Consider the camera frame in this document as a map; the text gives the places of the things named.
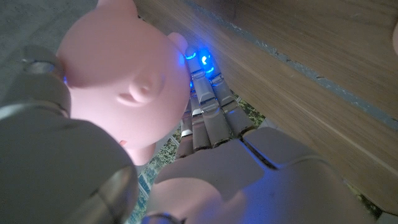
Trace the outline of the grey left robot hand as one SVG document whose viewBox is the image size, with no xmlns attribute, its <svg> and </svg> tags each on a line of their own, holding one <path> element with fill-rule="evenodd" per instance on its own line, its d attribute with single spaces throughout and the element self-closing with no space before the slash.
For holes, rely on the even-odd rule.
<svg viewBox="0 0 398 224">
<path fill-rule="evenodd" d="M 22 49 L 1 100 L 2 223 L 124 223 L 139 188 L 122 147 L 71 119 L 63 67 Z M 164 167 L 144 223 L 373 223 L 335 170 L 272 128 L 246 133 Z"/>
</svg>

